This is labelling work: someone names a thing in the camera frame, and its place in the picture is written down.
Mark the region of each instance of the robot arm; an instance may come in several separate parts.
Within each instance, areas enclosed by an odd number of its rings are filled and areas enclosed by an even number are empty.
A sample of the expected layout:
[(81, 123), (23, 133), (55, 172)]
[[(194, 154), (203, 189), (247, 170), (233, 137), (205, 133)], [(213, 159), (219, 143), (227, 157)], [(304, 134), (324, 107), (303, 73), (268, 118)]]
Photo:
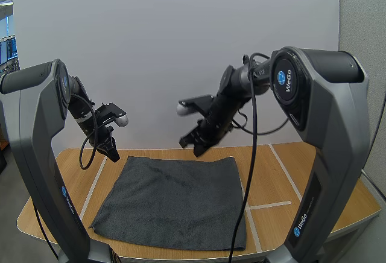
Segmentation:
[[(69, 87), (72, 96), (68, 104), (68, 110), (84, 134), (89, 136), (94, 130), (94, 121), (92, 119), (90, 106), (95, 105), (95, 103), (88, 97), (86, 90), (78, 77), (69, 76)], [(74, 94), (84, 98), (88, 105), (84, 102), (84, 100), (75, 97)], [(107, 156), (113, 162), (117, 162), (119, 160), (119, 154), (116, 150), (115, 140), (111, 134), (114, 128), (111, 126), (106, 127), (103, 123), (111, 119), (114, 120), (118, 126), (126, 126), (128, 124), (126, 112), (113, 103), (108, 103), (106, 105), (102, 104), (102, 106), (94, 110), (94, 112), (97, 118), (96, 123), (98, 126), (96, 149), (99, 153)], [(93, 135), (90, 136), (89, 141), (91, 146), (94, 146), (95, 143)]]
[[(199, 156), (232, 128), (236, 111), (250, 99), (244, 66), (229, 66), (216, 97), (181, 100), (179, 113), (204, 118), (180, 140)], [(287, 238), (266, 262), (310, 263), (344, 209), (364, 166), (370, 143), (367, 113), (369, 79), (346, 52), (285, 47), (254, 64), (255, 93), (269, 87), (303, 141), (317, 149), (308, 184)]]
[[(59, 59), (3, 75), (0, 123), (32, 201), (62, 248), (59, 262), (119, 262), (109, 245), (87, 234), (51, 148), (52, 138), (65, 126), (68, 110), (85, 134), (94, 130), (90, 109), (83, 100), (71, 97), (72, 93), (92, 103), (79, 78), (69, 77)], [(103, 123), (115, 119), (124, 125), (126, 113), (111, 103), (102, 105), (95, 114), (100, 130), (97, 149), (117, 161), (112, 128)]]

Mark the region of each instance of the computer monitor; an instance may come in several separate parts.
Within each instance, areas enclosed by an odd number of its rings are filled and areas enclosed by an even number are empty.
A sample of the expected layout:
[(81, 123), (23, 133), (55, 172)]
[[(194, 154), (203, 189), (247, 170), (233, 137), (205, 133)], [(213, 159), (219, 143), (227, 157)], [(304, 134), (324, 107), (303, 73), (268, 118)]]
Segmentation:
[(4, 64), (8, 60), (7, 55), (7, 42), (0, 43), (0, 65)]
[(17, 57), (16, 39), (15, 38), (7, 40), (7, 52), (8, 52), (8, 60)]

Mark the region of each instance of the ceiling light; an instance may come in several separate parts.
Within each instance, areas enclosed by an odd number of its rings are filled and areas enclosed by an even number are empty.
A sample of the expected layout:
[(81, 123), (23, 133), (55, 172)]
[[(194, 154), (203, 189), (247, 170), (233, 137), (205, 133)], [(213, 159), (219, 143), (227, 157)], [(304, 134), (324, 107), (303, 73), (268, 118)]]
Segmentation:
[(13, 2), (0, 2), (0, 7), (3, 5), (13, 5)]

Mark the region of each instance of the blue logo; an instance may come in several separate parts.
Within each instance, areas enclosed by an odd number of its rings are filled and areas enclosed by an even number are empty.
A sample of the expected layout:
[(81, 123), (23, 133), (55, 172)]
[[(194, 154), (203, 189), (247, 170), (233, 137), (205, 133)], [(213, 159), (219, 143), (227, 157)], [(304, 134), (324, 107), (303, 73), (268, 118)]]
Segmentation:
[(295, 227), (294, 233), (295, 233), (295, 236), (296, 236), (296, 237), (299, 237), (299, 236), (300, 236), (300, 230), (299, 230), (298, 227)]
[(284, 75), (283, 71), (280, 71), (279, 73), (277, 73), (277, 80), (278, 80), (280, 85), (284, 85), (284, 83), (285, 83), (285, 75)]

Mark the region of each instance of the floor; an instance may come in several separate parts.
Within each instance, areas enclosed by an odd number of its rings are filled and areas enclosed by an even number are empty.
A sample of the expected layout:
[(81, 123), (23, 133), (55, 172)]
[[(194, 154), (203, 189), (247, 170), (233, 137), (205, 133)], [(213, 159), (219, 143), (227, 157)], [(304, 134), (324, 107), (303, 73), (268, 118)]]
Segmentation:
[(0, 263), (57, 262), (45, 241), (32, 238), (17, 229), (17, 217), (30, 195), (9, 146), (3, 154), (8, 164), (0, 174)]

